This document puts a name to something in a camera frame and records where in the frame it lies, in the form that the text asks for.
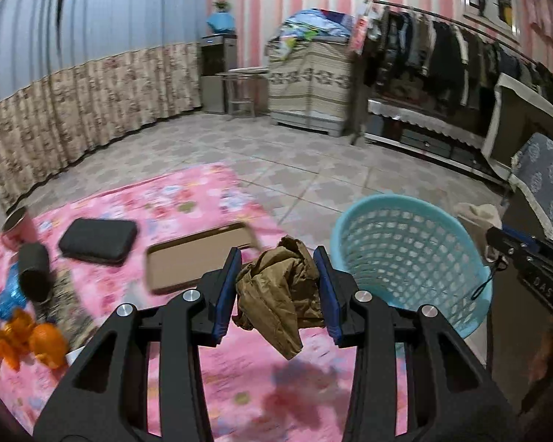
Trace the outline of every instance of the crumpled brown paper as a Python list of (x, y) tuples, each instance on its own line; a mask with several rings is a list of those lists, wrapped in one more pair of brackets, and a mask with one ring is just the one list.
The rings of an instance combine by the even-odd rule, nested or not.
[(238, 274), (233, 321), (242, 329), (256, 329), (286, 359), (293, 359), (303, 348), (299, 329), (324, 326), (319, 279), (305, 245), (285, 236)]

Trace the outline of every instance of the basket rim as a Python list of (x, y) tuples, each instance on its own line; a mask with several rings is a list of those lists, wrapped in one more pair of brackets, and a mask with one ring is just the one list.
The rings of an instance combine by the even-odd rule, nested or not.
[[(344, 262), (344, 259), (342, 257), (342, 253), (340, 250), (340, 248), (342, 247), (341, 246), (342, 229), (348, 224), (348, 222), (355, 216), (355, 214), (359, 210), (363, 209), (363, 207), (369, 206), (372, 201), (382, 201), (382, 200), (409, 201), (416, 205), (425, 207), (429, 211), (437, 212), (441, 217), (446, 218), (447, 221), (449, 221), (450, 224), (453, 225), (457, 233), (460, 233), (460, 234), (457, 234), (457, 236), (459, 237), (459, 240), (461, 241), (461, 243), (464, 244), (470, 252), (473, 252), (479, 255), (477, 248), (473, 244), (473, 241), (469, 236), (469, 233), (467, 232), (467, 230), (463, 227), (463, 225), (459, 222), (457, 218), (447, 213), (444, 209), (439, 208), (434, 204), (428, 203), (427, 201), (414, 198), (412, 196), (406, 196), (404, 194), (395, 194), (395, 193), (381, 193), (381, 194), (372, 194), (371, 196), (367, 196), (355, 202), (345, 212), (342, 213), (342, 215), (338, 218), (338, 220), (334, 224), (334, 228), (332, 229), (332, 233), (330, 236), (330, 252), (331, 252), (331, 262), (332, 262), (333, 268), (339, 271), (350, 273), (350, 271), (348, 270), (348, 267), (346, 266), (346, 263)], [(479, 256), (479, 264), (482, 266), (482, 270), (485, 272), (486, 277), (489, 277), (490, 269), (483, 265), (481, 261), (481, 256)], [(475, 301), (478, 304), (478, 307), (480, 307), (479, 310), (476, 312), (483, 313), (484, 318), (487, 315), (488, 310), (490, 309), (492, 295), (493, 295), (493, 281), (490, 280), (490, 282), (485, 286), (485, 289), (479, 295), (479, 298)], [(466, 337), (471, 335), (479, 326), (481, 326), (482, 322), (483, 320), (472, 318), (463, 327), (459, 328), (457, 332), (463, 339), (465, 339)]]

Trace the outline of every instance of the metal bolt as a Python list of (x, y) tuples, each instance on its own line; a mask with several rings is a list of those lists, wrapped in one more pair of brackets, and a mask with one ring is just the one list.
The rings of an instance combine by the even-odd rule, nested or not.
[(198, 300), (200, 297), (201, 297), (201, 293), (196, 289), (189, 289), (188, 291), (184, 291), (182, 293), (182, 298), (188, 302), (194, 302)]
[(438, 316), (438, 309), (435, 308), (434, 306), (430, 306), (430, 305), (427, 305), (427, 306), (424, 306), (422, 308), (422, 313), (427, 317), (427, 318), (435, 318)]
[(116, 314), (121, 317), (128, 316), (131, 312), (133, 312), (133, 306), (131, 304), (121, 304), (116, 309)]
[(357, 291), (354, 293), (354, 298), (359, 302), (369, 302), (373, 299), (373, 295), (369, 291)]

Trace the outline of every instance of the rectangular tray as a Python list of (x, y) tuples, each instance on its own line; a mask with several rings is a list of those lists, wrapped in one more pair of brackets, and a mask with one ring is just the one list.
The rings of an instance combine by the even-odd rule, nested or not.
[(156, 295), (191, 288), (206, 272), (221, 269), (231, 248), (260, 250), (248, 224), (235, 222), (150, 246), (146, 287)]

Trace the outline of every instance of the teal plastic basket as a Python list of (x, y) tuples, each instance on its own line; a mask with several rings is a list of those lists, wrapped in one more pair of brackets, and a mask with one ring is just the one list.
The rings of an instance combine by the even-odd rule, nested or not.
[(409, 196), (376, 194), (336, 222), (330, 242), (335, 269), (390, 306), (416, 311), (432, 304), (462, 338), (485, 319), (492, 283), (465, 228), (442, 209)]

